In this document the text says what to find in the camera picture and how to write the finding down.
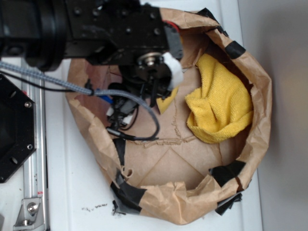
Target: cable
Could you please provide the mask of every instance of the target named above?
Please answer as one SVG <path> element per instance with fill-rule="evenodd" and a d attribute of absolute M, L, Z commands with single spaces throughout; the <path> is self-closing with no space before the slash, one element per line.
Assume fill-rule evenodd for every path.
<path fill-rule="evenodd" d="M 57 79 L 57 78 L 47 76 L 47 75 L 45 75 L 41 72 L 38 72 L 38 71 L 33 71 L 33 70 L 26 69 L 26 68 L 23 68 L 23 67 L 8 64 L 8 63 L 5 63 L 3 61 L 0 61 L 0 68 L 6 69 L 6 70 L 9 70 L 9 71 L 13 71 L 13 72 L 25 75 L 25 76 L 41 79 L 41 80 L 44 80 L 44 81 L 47 81 L 47 82 L 50 82 L 50 83 L 53 83 L 53 84 L 56 84 L 56 85 L 60 85 L 64 88 L 66 88 L 66 89 L 70 89 L 72 91 L 79 92 L 81 94 L 85 94 L 85 95 L 92 95 L 93 94 L 93 91 L 90 90 L 90 89 L 83 88 L 83 87 L 80 87 L 80 86 L 75 85 L 73 83 L 69 83 L 69 82 L 66 82 L 66 81 L 63 81 L 63 80 L 60 80 L 60 79 Z M 141 99 L 141 98 L 139 98 L 139 97 L 137 97 L 137 96 L 135 96 L 131 93 L 128 93 L 127 91 L 123 91 L 123 90 L 96 90 L 94 92 L 94 95 L 95 96 L 112 95 L 112 96 L 122 96 L 122 97 L 128 98 L 128 99 L 136 102 L 138 105 L 142 106 L 145 110 L 147 110 L 147 112 L 150 114 L 150 116 L 152 117 L 152 120 L 154 121 L 154 123 L 156 125 L 156 131 L 153 133 L 152 136 L 149 136 L 149 137 L 130 136 L 130 135 L 126 135 L 123 132 L 114 131 L 114 130 L 110 130 L 110 128 L 109 129 L 106 128 L 109 133 L 114 134 L 114 135 L 119 136 L 119 137 L 124 137 L 124 139 L 127 138 L 127 139 L 134 140 L 134 141 L 151 141 L 151 140 L 157 139 L 156 135 L 158 134 L 159 129 L 160 129 L 159 122 L 158 122 L 154 112 L 152 111 L 152 109 L 147 105 L 147 103 L 143 99 Z"/>
<path fill-rule="evenodd" d="M 13 74 L 10 74 L 10 73 L 5 72 L 5 71 L 2 71 L 2 70 L 0 71 L 0 73 L 5 74 L 6 76 L 10 76 L 10 77 L 12 77 L 12 78 L 14 78 L 14 79 L 18 79 L 18 80 L 20 80 L 20 81 L 22 81 L 22 82 L 24 82 L 24 83 L 30 84 L 30 85 L 32 85 L 32 86 L 34 86 L 34 87 L 36 87 L 36 88 L 40 88 L 40 89 L 42 89 L 42 90 L 48 90 L 48 91 L 54 91 L 54 92 L 73 92 L 72 90 L 67 90 L 67 89 L 53 89 L 53 88 L 47 88 L 47 87 L 44 87 L 44 86 L 41 86 L 41 85 L 39 85 L 39 84 L 33 83 L 33 82 L 28 81 L 28 80 L 26 80 L 26 79 L 24 79 L 24 78 L 15 76 L 15 75 L 13 75 Z"/>

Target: gray wall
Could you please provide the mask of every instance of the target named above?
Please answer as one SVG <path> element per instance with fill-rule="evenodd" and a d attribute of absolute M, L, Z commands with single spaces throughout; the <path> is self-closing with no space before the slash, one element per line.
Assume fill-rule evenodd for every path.
<path fill-rule="evenodd" d="M 273 79 L 258 169 L 264 231 L 308 230 L 308 1 L 239 0 L 244 46 Z"/>

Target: black hexagonal plate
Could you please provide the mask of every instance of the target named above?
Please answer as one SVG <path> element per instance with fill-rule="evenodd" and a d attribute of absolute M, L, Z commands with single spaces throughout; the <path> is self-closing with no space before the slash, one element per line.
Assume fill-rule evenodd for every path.
<path fill-rule="evenodd" d="M 35 151 L 35 103 L 0 74 L 0 183 Z"/>

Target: brown paper bag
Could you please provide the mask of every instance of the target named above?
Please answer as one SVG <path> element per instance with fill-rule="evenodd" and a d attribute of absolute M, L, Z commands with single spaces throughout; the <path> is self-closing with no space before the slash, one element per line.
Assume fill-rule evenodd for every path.
<path fill-rule="evenodd" d="M 106 102 L 79 93 L 66 96 L 80 132 L 111 184 L 119 211 L 187 224 L 213 209 L 222 214 L 248 187 L 269 145 L 271 79 L 206 9 L 200 15 L 171 9 L 161 9 L 161 14 L 180 27 L 184 46 L 181 64 L 187 70 L 167 111 L 159 115 L 154 108 L 161 125 L 159 140 L 116 139 L 105 129 Z M 195 63 L 204 52 L 240 78 L 254 105 L 252 125 L 219 144 L 200 141 L 186 126 L 190 111 L 184 96 L 201 85 Z M 121 81 L 115 66 L 73 60 L 68 81 L 84 86 L 88 78 L 94 89 Z M 154 129 L 151 118 L 140 109 L 136 124 L 127 133 L 147 136 Z"/>

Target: yellow cloth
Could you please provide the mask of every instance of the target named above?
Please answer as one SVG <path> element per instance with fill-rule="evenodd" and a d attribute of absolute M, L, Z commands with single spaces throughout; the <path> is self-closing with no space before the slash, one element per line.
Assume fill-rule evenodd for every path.
<path fill-rule="evenodd" d="M 251 96 L 241 80 L 208 54 L 197 62 L 202 86 L 185 97 L 187 126 L 206 143 L 236 136 L 252 122 Z"/>
<path fill-rule="evenodd" d="M 164 113 L 167 110 L 171 102 L 177 96 L 178 90 L 179 90 L 179 87 L 174 88 L 173 91 L 171 92 L 171 95 L 164 100 L 162 100 L 162 98 L 156 99 L 156 103 L 157 103 L 160 114 Z"/>

